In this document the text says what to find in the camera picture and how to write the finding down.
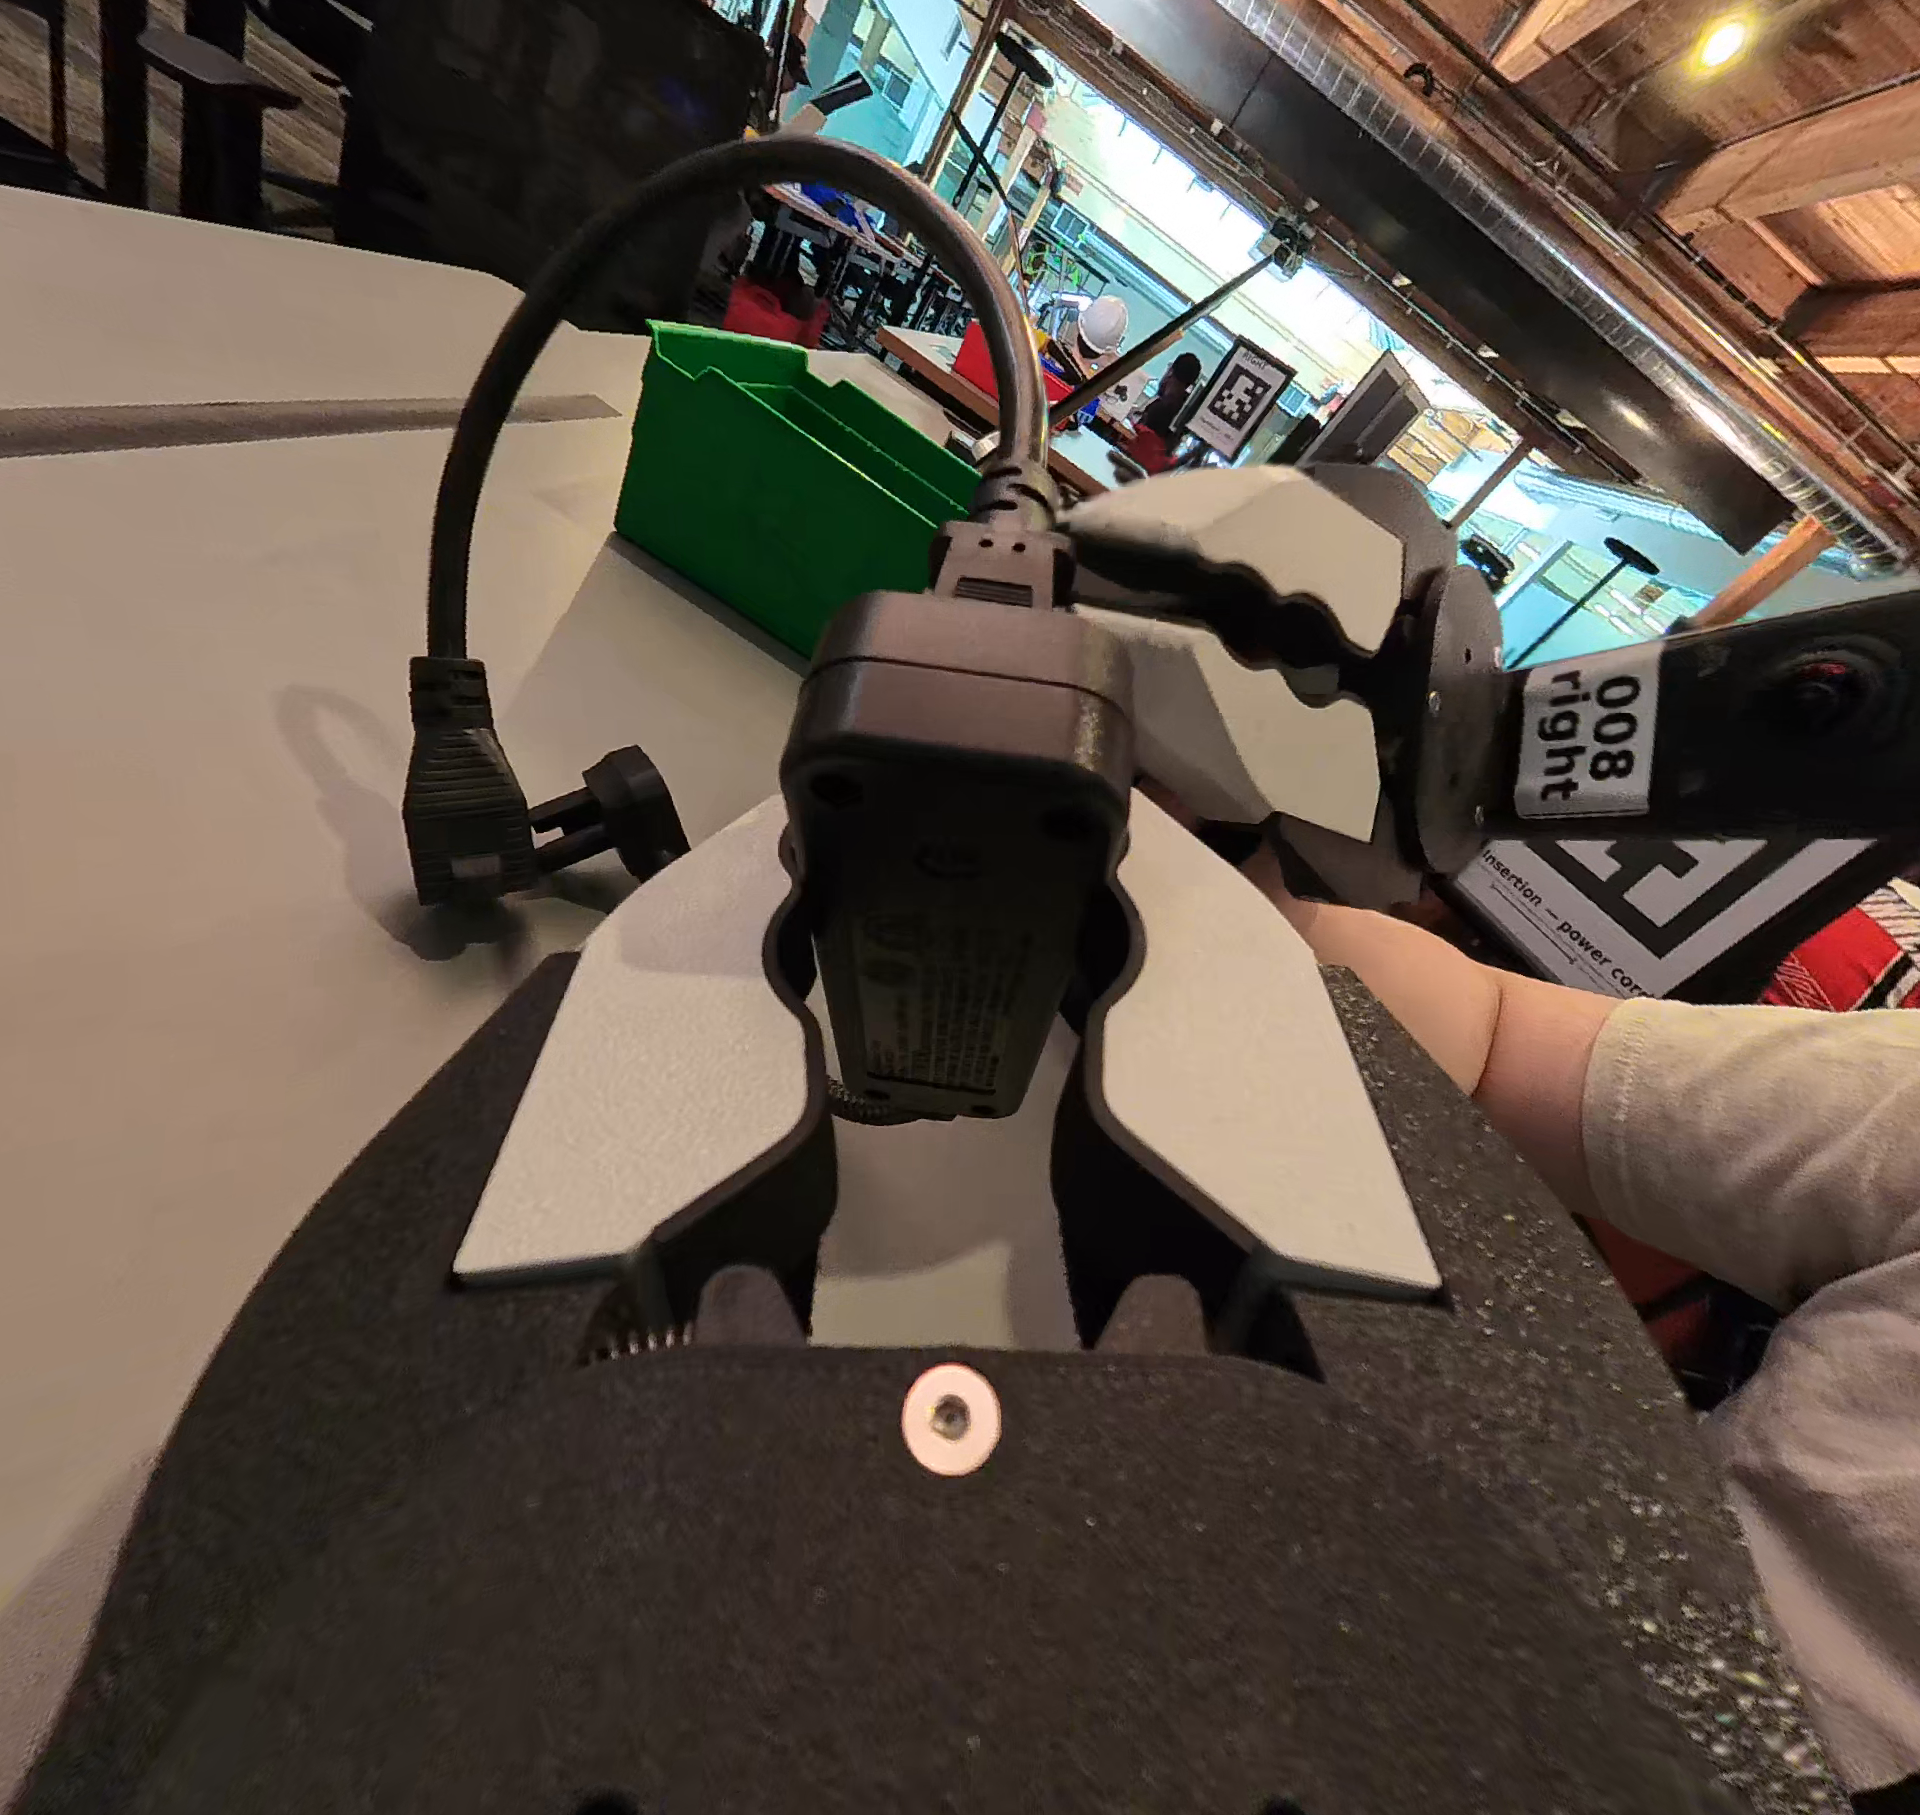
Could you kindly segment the black power strip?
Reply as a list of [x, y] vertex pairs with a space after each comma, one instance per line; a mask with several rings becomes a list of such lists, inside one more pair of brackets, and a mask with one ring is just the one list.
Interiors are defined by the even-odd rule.
[[1070, 612], [871, 592], [781, 761], [838, 1110], [1008, 1119], [1129, 835], [1133, 675]]

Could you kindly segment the person's right forearm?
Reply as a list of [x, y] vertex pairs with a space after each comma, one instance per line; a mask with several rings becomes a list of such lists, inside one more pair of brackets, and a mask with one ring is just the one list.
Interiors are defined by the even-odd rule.
[[1918, 1014], [1680, 1007], [1469, 962], [1365, 910], [1281, 914], [1549, 1189], [1771, 1309], [1918, 1324]]

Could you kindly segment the printed marker board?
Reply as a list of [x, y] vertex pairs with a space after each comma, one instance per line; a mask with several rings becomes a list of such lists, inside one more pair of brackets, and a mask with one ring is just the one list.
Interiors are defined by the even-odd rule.
[[1181, 407], [1177, 444], [1235, 465], [1280, 409], [1299, 370], [1250, 336], [1235, 336], [1222, 362]]

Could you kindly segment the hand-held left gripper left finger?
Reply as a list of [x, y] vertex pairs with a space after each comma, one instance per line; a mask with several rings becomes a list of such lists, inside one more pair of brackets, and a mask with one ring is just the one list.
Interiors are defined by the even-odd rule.
[[759, 1268], [808, 1324], [838, 1203], [808, 991], [788, 804], [769, 797], [585, 940], [455, 1279], [628, 1279], [645, 1321], [687, 1324], [711, 1276]]

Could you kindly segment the black power plug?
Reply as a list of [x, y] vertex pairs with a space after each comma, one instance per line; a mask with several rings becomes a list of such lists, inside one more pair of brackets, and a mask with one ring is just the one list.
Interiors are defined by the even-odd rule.
[[969, 514], [932, 538], [930, 592], [1058, 612], [1073, 596], [1073, 540], [1058, 529], [1046, 461], [988, 460]]

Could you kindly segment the black boom pole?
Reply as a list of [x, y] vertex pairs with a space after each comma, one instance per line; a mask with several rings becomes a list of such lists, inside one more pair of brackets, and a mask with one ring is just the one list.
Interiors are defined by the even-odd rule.
[[1186, 331], [1212, 316], [1230, 296], [1261, 281], [1265, 274], [1293, 276], [1309, 250], [1316, 244], [1316, 225], [1305, 213], [1281, 213], [1265, 230], [1254, 260], [1237, 268], [1230, 281], [1222, 281], [1215, 291], [1173, 315], [1158, 331], [1146, 336], [1141, 342], [1127, 347], [1115, 362], [1092, 370], [1080, 376], [1064, 398], [1046, 407], [1046, 434], [1058, 437], [1070, 429], [1080, 409], [1095, 407], [1111, 387], [1127, 383], [1137, 370], [1146, 370], [1158, 350], [1186, 341]]

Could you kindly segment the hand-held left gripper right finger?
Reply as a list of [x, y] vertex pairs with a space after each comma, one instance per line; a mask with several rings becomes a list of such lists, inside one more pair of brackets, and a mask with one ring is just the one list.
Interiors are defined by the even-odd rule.
[[1080, 983], [1050, 1122], [1076, 1341], [1111, 1340], [1141, 1281], [1177, 1281], [1201, 1341], [1293, 1341], [1299, 1295], [1442, 1305], [1309, 940], [1150, 793]]

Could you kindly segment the dark counter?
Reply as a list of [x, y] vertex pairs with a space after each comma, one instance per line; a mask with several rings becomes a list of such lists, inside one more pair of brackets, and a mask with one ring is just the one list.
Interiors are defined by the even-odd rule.
[[763, 71], [702, 0], [378, 0], [336, 240], [526, 291], [594, 215], [733, 142]]

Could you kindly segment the black pronged plug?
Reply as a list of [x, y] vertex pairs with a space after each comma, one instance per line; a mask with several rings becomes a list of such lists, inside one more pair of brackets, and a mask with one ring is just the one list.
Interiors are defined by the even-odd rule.
[[687, 858], [677, 804], [641, 747], [620, 747], [583, 772], [583, 786], [528, 812], [539, 878], [620, 858], [636, 885]]

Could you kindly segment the person's torso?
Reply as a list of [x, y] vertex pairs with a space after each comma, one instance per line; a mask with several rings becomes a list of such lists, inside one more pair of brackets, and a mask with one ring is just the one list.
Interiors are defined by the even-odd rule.
[[1706, 1444], [1833, 1773], [1918, 1804], [1918, 1255], [1782, 1321]]

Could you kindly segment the red storage bin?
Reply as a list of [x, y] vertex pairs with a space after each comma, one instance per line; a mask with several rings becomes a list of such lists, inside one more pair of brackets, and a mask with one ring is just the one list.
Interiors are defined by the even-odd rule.
[[[1068, 362], [1058, 355], [1050, 355], [1050, 341], [1045, 336], [1040, 324], [1029, 324], [1029, 336], [1032, 336], [1038, 355], [1040, 355], [1040, 375], [1045, 375], [1046, 402], [1058, 402], [1073, 387], [1076, 376], [1070, 376]], [[951, 370], [953, 370], [957, 382], [974, 383], [982, 397], [992, 397], [992, 398], [1001, 397], [1001, 387], [994, 387], [994, 360], [988, 350], [988, 336], [983, 336], [982, 316], [974, 316], [964, 324], [964, 331], [957, 336]]]
[[727, 296], [722, 331], [813, 350], [825, 341], [828, 315], [828, 302], [798, 276], [759, 281], [743, 274]]

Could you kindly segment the green plastic bin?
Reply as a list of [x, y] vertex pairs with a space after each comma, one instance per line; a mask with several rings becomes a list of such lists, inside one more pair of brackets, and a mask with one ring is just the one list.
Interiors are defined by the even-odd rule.
[[654, 324], [615, 538], [808, 657], [863, 592], [920, 592], [982, 473], [794, 342]]

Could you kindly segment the black ceiling duct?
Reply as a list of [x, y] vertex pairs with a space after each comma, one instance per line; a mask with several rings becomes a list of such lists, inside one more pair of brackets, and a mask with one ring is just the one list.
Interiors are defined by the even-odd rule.
[[1299, 3], [1073, 3], [1430, 296], [1469, 347], [1486, 347], [1549, 409], [1551, 429], [1571, 416], [1602, 456], [1737, 553], [1795, 514], [1823, 517], [1833, 540], [1867, 532]]

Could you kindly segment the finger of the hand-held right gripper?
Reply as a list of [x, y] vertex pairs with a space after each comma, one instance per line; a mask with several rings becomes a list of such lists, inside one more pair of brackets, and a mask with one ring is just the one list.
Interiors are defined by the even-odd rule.
[[1367, 842], [1383, 781], [1367, 710], [1309, 706], [1275, 666], [1250, 666], [1206, 625], [1105, 612], [1133, 671], [1141, 772], [1201, 822], [1265, 828], [1290, 817]]
[[1068, 506], [1073, 604], [1127, 652], [1133, 715], [1230, 695], [1412, 715], [1407, 546], [1299, 471], [1155, 473]]

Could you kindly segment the dark wooden stool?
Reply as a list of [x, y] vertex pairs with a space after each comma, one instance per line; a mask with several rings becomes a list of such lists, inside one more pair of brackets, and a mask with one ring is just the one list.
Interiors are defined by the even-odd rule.
[[150, 74], [183, 94], [178, 215], [259, 227], [264, 215], [264, 116], [297, 94], [247, 63], [252, 0], [183, 0], [183, 27], [150, 0], [97, 0], [106, 193], [150, 206]]

